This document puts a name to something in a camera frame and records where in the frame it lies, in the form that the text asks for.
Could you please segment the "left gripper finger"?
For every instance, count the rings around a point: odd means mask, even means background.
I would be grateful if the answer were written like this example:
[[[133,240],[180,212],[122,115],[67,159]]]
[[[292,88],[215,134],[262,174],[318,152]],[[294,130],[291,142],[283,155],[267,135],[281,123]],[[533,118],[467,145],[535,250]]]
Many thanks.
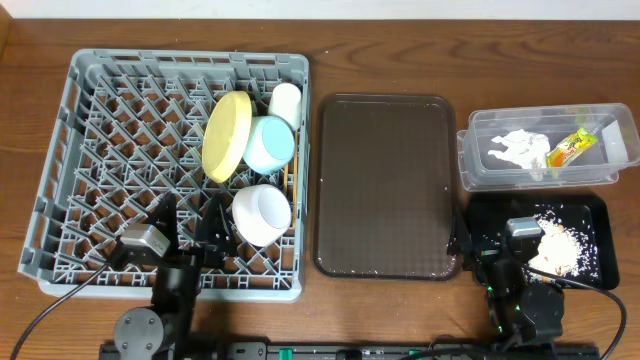
[[[216,250],[232,249],[231,223],[221,194],[214,195],[206,203],[203,217],[196,229],[195,242],[214,246]]]
[[[158,229],[168,240],[178,239],[176,204],[176,196],[167,192],[147,218],[147,223]]]

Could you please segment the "pink small plate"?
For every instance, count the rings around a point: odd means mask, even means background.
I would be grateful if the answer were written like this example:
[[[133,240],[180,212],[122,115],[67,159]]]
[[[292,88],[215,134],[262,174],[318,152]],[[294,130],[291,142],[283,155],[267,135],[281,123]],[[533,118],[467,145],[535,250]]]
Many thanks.
[[[240,189],[232,202],[232,216],[240,236],[265,247],[279,239],[291,225],[291,208],[275,186],[260,184]]]

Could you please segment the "leftover rice pile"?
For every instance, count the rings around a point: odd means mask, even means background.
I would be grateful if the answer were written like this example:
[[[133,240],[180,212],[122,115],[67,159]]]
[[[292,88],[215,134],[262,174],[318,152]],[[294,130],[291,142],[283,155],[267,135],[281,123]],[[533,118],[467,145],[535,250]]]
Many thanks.
[[[600,276],[598,249],[588,208],[536,204],[533,217],[544,232],[538,254],[527,265],[563,278],[595,281]]]

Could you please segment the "yellow plate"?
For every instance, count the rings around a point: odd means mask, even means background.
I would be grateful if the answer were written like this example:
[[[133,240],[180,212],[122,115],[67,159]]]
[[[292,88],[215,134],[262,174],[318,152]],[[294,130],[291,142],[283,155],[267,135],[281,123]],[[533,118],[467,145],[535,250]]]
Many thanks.
[[[252,105],[246,92],[229,92],[214,107],[202,143],[202,166],[215,183],[228,180],[239,165],[251,122]]]

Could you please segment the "light blue bowl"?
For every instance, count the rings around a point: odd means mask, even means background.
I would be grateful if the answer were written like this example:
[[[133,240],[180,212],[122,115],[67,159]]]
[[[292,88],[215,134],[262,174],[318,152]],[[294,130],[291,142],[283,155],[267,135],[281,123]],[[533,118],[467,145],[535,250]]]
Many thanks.
[[[243,155],[244,162],[262,175],[282,169],[293,158],[295,140],[288,123],[277,116],[254,117]]]

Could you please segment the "white tissue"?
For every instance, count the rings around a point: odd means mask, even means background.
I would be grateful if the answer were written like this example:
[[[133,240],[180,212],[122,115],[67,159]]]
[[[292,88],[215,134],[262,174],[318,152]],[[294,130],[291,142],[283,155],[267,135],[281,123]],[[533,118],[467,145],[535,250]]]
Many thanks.
[[[506,136],[496,136],[492,142],[504,145],[506,149],[489,150],[488,155],[518,165],[521,169],[530,170],[534,181],[543,180],[547,168],[547,154],[550,152],[550,143],[546,135],[520,129],[511,131]]]

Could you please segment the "green yellow snack wrapper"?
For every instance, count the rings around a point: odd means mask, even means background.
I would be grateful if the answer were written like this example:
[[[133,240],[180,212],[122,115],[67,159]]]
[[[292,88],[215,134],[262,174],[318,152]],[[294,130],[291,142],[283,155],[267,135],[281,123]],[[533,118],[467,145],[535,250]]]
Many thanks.
[[[573,160],[598,142],[598,138],[584,128],[579,128],[561,140],[547,154],[546,164],[549,168],[567,167]]]

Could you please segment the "white paper cup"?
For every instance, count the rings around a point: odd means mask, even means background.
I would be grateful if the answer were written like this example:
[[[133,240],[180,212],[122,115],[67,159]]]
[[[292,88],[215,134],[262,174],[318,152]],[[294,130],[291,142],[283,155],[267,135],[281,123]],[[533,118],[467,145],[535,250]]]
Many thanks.
[[[302,93],[291,83],[281,83],[272,92],[268,114],[277,116],[287,122],[293,131],[301,126]]]

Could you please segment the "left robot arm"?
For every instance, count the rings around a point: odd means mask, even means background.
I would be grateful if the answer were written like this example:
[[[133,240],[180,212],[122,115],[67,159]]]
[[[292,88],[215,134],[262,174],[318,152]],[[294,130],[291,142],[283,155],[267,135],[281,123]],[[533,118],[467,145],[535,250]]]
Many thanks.
[[[222,359],[224,346],[191,332],[196,300],[204,269],[221,269],[225,259],[237,254],[224,197],[205,203],[197,226],[197,245],[181,249],[177,231],[177,199],[166,194],[151,215],[116,237],[110,265],[156,268],[151,304],[125,312],[114,328],[111,347],[103,345],[100,357],[115,359]]]

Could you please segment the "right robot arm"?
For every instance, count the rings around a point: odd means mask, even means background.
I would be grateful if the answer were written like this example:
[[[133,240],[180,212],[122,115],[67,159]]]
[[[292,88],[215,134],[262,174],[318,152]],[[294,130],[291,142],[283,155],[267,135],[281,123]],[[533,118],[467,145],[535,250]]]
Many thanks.
[[[563,334],[564,294],[549,284],[530,283],[525,265],[538,255],[544,235],[532,217],[506,221],[500,239],[475,243],[459,209],[453,212],[447,253],[462,259],[462,269],[480,277],[489,315],[500,336],[489,348],[507,353],[551,343]]]

